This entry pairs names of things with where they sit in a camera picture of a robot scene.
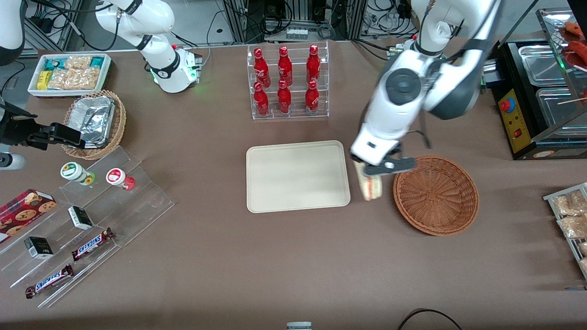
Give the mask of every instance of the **acrylic bottle rack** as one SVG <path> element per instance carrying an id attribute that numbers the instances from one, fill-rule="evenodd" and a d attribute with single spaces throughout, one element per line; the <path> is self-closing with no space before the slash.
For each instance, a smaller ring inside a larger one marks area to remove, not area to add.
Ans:
<path id="1" fill-rule="evenodd" d="M 31 302 L 41 307 L 50 307 L 69 290 L 75 287 L 99 265 L 126 246 L 143 230 L 167 212 L 174 203 L 165 192 L 154 184 L 140 161 L 124 148 L 118 147 L 108 156 L 88 167 L 94 172 L 96 181 L 91 186 L 68 182 L 52 193 L 57 206 L 16 236 L 0 245 L 0 267 L 10 280 L 11 288 L 22 292 L 48 276 L 71 264 L 75 276 L 61 280 L 56 286 L 42 291 Z M 136 185 L 123 190 L 106 182 L 108 170 L 118 167 L 134 177 Z M 84 208 L 94 226 L 81 230 L 73 226 L 68 208 L 76 205 Z M 100 245 L 84 258 L 73 262 L 72 251 L 110 227 L 116 237 Z M 25 247 L 28 236 L 44 237 L 54 255 L 45 260 L 33 259 Z"/>
<path id="2" fill-rule="evenodd" d="M 306 113 L 306 91 L 308 90 L 308 82 L 306 81 L 306 61 L 308 60 L 309 50 L 311 45 L 318 46 L 318 57 L 320 58 L 320 78 L 318 79 L 317 90 L 320 93 L 318 99 L 318 111 L 315 115 L 308 115 Z M 279 72 L 277 63 L 279 62 L 279 48 L 277 45 L 255 45 L 249 46 L 247 49 L 247 72 L 249 79 L 249 94 L 251 96 L 251 113 L 254 120 L 269 120 L 269 119 L 288 119 L 288 118 L 314 118 L 314 117 L 328 117 L 330 115 L 329 103 L 329 49 L 327 42 L 301 42 L 301 43 L 287 43 L 288 55 L 292 60 L 293 68 L 293 85 L 289 87 L 292 94 L 292 109 L 289 114 L 284 115 L 279 111 L 279 103 L 277 99 L 277 91 L 279 90 Z M 255 76 L 255 56 L 253 50 L 261 48 L 263 50 L 263 57 L 269 66 L 269 77 L 271 78 L 271 85 L 265 88 L 265 93 L 269 98 L 269 116 L 261 117 L 255 107 L 255 99 L 253 94 L 255 90 L 253 84 L 257 81 Z"/>

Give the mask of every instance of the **brown table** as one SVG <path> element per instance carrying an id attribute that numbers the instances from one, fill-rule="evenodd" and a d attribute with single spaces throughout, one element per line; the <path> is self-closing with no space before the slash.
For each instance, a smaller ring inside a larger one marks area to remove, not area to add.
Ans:
<path id="1" fill-rule="evenodd" d="M 108 88 L 126 105 L 122 145 L 177 202 L 54 307 L 37 309 L 0 280 L 3 329 L 393 329 L 411 310 L 436 308 L 465 329 L 578 329 L 587 324 L 581 273 L 541 196 L 587 181 L 584 160 L 512 161 L 491 95 L 466 116 L 429 116 L 434 149 L 407 136 L 410 156 L 455 160 L 473 177 L 473 225 L 431 237 L 407 224 L 391 196 L 362 199 L 347 161 L 346 207 L 253 214 L 245 153 L 266 144 L 338 140 L 349 148 L 383 61 L 331 42 L 330 118 L 253 122 L 246 47 L 217 48 L 202 81 L 167 94 L 138 52 L 113 52 Z M 39 122 L 62 121 L 70 99 L 31 97 Z M 0 172 L 0 201 L 26 188 L 53 191 L 73 160 L 59 146 L 13 149 L 29 164 Z"/>

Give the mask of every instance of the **red bottle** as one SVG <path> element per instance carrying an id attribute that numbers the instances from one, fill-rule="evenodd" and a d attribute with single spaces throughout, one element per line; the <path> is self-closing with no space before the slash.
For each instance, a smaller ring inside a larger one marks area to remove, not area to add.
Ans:
<path id="1" fill-rule="evenodd" d="M 310 46 L 310 56 L 306 62 L 306 80 L 308 83 L 315 80 L 318 81 L 320 78 L 320 58 L 318 58 L 318 46 Z"/>
<path id="2" fill-rule="evenodd" d="M 279 47 L 279 78 L 285 80 L 288 86 L 294 83 L 294 74 L 292 71 L 292 60 L 288 56 L 288 48 L 286 46 Z"/>
<path id="3" fill-rule="evenodd" d="M 257 76 L 257 80 L 263 84 L 263 87 L 269 88 L 271 85 L 269 66 L 267 65 L 267 61 L 263 58 L 263 51 L 261 48 L 255 48 L 253 53 L 255 54 L 255 76 Z"/>
<path id="4" fill-rule="evenodd" d="M 306 113 L 310 116 L 318 112 L 318 98 L 320 93 L 316 89 L 316 81 L 312 80 L 308 83 L 308 90 L 306 91 Z"/>
<path id="5" fill-rule="evenodd" d="M 253 94 L 253 98 L 255 99 L 255 106 L 257 107 L 257 112 L 261 117 L 269 116 L 269 99 L 267 98 L 267 94 L 263 90 L 263 86 L 260 82 L 255 82 L 255 93 Z"/>
<path id="6" fill-rule="evenodd" d="M 279 81 L 279 90 L 277 91 L 277 98 L 279 99 L 279 111 L 287 115 L 292 109 L 292 93 L 288 89 L 288 84 L 285 79 Z"/>

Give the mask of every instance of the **brown woven basket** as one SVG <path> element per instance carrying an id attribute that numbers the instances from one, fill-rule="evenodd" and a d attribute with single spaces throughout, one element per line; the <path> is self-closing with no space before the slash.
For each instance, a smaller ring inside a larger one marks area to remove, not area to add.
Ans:
<path id="1" fill-rule="evenodd" d="M 393 198 L 410 224 L 435 236 L 463 232 L 479 210 L 479 193 L 469 174 L 435 155 L 416 157 L 414 170 L 396 175 Z"/>
<path id="2" fill-rule="evenodd" d="M 84 95 L 81 99 L 87 99 L 90 97 L 108 96 L 116 102 L 116 108 L 114 109 L 114 118 L 112 119 L 112 128 L 110 129 L 109 142 L 106 147 L 102 149 L 75 149 L 66 146 L 62 146 L 65 152 L 72 156 L 85 160 L 96 160 L 100 159 L 107 154 L 111 153 L 120 144 L 122 135 L 124 134 L 124 125 L 126 124 L 126 110 L 124 104 L 120 101 L 116 94 L 109 90 L 101 90 L 96 93 Z M 73 104 L 69 107 L 68 113 L 65 115 L 63 124 L 67 125 L 69 116 L 72 113 Z"/>

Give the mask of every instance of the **red button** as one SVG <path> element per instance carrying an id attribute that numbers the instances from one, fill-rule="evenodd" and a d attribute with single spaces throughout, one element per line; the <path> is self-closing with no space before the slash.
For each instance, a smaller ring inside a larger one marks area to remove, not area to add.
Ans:
<path id="1" fill-rule="evenodd" d="M 507 111 L 509 111 L 511 106 L 512 106 L 511 102 L 509 100 L 505 100 L 500 103 L 500 110 L 503 112 L 507 112 Z"/>

